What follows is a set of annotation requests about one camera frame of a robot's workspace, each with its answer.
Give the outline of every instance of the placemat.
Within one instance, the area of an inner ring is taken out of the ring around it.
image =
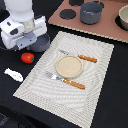
[[[60,31],[14,96],[82,128],[89,128],[113,48],[112,44]],[[57,74],[55,63],[64,56],[58,49],[98,60],[97,63],[82,60],[84,64],[82,74],[72,79],[84,84],[86,87],[84,90],[62,81],[51,80],[45,75],[46,71]]]

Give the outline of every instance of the bowl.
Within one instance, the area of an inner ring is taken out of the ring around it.
[[[50,47],[50,37],[47,33],[37,37],[36,43],[30,45],[30,49],[34,52],[43,52]]]
[[[63,78],[76,78],[83,71],[83,63],[76,56],[66,55],[56,62],[56,71]]]
[[[119,17],[121,25],[125,30],[128,30],[128,5],[122,7],[119,10]]]

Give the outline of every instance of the knife handle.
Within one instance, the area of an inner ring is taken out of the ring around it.
[[[91,57],[87,57],[87,56],[83,56],[83,55],[78,55],[78,57],[79,57],[80,59],[92,61],[92,62],[94,62],[94,63],[97,62],[97,59],[95,59],[95,58],[91,58]]]
[[[80,88],[80,89],[85,89],[85,86],[84,86],[84,85],[79,84],[79,83],[76,83],[76,82],[73,82],[73,81],[71,81],[71,80],[64,79],[63,82],[64,82],[64,83],[67,83],[67,84],[70,84],[70,85],[72,85],[72,86],[75,86],[75,87],[77,87],[77,88]]]

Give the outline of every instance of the fork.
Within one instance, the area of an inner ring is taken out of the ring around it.
[[[53,73],[51,73],[51,72],[46,72],[46,75],[47,75],[50,79],[52,79],[52,80],[61,80],[62,82],[67,83],[67,84],[70,84],[70,85],[75,86],[75,87],[77,87],[77,88],[85,89],[85,86],[84,86],[84,85],[79,84],[79,83],[76,83],[76,82],[71,81],[71,80],[68,80],[68,79],[62,79],[62,78],[60,78],[59,76],[57,76],[57,75],[55,75],[55,74],[53,74]]]

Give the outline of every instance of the black table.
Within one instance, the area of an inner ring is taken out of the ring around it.
[[[64,31],[114,45],[114,51],[105,76],[91,128],[128,128],[128,44],[48,24],[48,19],[62,1],[33,0],[35,16],[44,15],[46,17],[47,33],[51,41],[59,31]],[[7,12],[0,14],[1,21],[8,16]],[[0,47],[4,47],[1,38]],[[11,70],[18,71],[26,78],[43,55],[43,53],[31,52],[35,55],[35,60],[32,64],[28,65],[20,59],[21,54],[24,52],[27,52],[27,50],[4,51],[0,49],[0,105],[33,117],[52,128],[79,128],[50,112],[13,97],[14,92],[19,88],[21,83],[5,75],[5,69],[10,68]]]

